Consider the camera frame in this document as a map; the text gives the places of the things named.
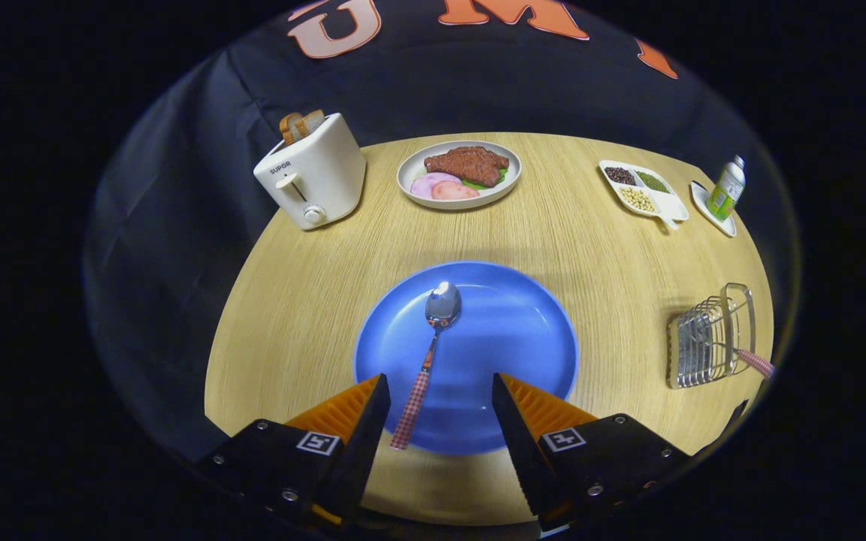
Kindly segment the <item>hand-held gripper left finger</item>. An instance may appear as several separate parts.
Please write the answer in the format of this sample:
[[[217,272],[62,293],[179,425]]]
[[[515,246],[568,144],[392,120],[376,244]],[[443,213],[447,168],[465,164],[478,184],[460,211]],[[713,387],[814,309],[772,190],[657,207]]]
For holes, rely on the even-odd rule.
[[[387,376],[376,374],[292,420],[254,420],[200,459],[196,472],[292,526],[350,526],[390,407]]]

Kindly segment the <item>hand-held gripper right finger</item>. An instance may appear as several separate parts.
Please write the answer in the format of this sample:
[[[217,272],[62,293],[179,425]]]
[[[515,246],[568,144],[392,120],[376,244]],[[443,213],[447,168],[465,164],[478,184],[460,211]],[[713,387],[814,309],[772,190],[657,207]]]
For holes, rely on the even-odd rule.
[[[507,373],[492,408],[520,490],[545,531],[588,526],[673,482],[693,456],[626,413],[604,418]]]

